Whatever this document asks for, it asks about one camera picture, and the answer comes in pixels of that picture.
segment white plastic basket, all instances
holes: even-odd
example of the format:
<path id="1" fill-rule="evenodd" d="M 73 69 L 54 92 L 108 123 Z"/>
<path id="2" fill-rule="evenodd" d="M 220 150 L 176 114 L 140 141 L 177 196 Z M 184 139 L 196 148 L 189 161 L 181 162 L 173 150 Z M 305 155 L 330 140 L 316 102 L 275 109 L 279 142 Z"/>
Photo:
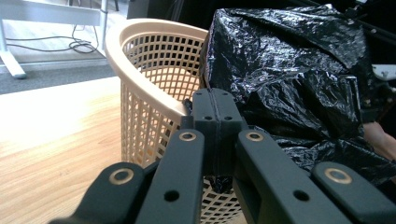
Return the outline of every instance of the white plastic basket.
<path id="1" fill-rule="evenodd" d="M 106 35 L 106 56 L 121 79 L 122 160 L 147 167 L 160 159 L 186 115 L 181 103 L 199 88 L 207 31 L 153 19 L 128 20 Z M 217 194 L 204 180 L 202 223 L 241 215 L 235 194 Z"/>

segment black plastic bag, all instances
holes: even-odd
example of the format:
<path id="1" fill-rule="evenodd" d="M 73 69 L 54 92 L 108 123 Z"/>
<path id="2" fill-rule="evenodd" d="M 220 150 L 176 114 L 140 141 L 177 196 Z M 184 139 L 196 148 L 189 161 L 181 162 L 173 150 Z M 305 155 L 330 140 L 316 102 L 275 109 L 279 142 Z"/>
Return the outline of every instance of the black plastic bag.
<path id="1" fill-rule="evenodd" d="M 236 8 L 215 13 L 200 75 L 301 168 L 340 162 L 379 185 L 396 165 L 362 139 L 359 99 L 376 84 L 372 70 L 363 30 L 334 9 Z"/>

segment wooden table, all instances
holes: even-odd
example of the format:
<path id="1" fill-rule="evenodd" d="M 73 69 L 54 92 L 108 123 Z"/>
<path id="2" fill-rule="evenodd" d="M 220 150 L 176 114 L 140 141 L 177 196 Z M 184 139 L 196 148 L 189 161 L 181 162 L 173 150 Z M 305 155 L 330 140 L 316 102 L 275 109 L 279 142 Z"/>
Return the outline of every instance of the wooden table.
<path id="1" fill-rule="evenodd" d="M 117 77 L 0 95 L 0 223 L 70 216 L 118 161 Z"/>

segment gray carpet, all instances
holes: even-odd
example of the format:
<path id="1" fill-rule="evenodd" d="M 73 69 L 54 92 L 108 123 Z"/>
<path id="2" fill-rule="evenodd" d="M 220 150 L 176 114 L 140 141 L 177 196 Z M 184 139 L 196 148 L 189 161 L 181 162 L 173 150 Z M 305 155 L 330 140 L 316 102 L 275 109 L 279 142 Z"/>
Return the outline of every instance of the gray carpet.
<path id="1" fill-rule="evenodd" d="M 115 76 L 109 65 L 30 71 L 26 72 L 26 75 L 26 79 L 16 79 L 10 74 L 0 74 L 0 94 L 29 91 Z"/>

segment basket rim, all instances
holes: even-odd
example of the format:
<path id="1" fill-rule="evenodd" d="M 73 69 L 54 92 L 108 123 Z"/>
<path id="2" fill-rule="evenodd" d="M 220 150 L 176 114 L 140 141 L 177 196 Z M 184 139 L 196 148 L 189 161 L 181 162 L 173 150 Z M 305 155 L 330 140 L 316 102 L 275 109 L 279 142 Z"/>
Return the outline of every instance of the basket rim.
<path id="1" fill-rule="evenodd" d="M 207 30 L 203 30 L 194 26 L 183 24 L 175 21 L 164 21 L 158 19 L 132 19 L 126 20 L 111 27 L 106 34 L 105 53 L 110 66 L 121 81 L 143 101 L 148 102 L 152 107 L 160 113 L 180 124 L 181 117 L 187 115 L 185 106 L 165 91 L 158 88 L 129 62 L 125 57 L 122 47 L 126 41 L 126 37 L 133 35 L 142 35 L 144 33 L 134 33 L 141 30 L 142 26 L 148 30 L 144 33 L 175 33 L 177 30 L 186 30 L 192 33 L 194 38 L 205 40 Z M 158 31 L 150 31 L 149 27 L 155 26 Z"/>

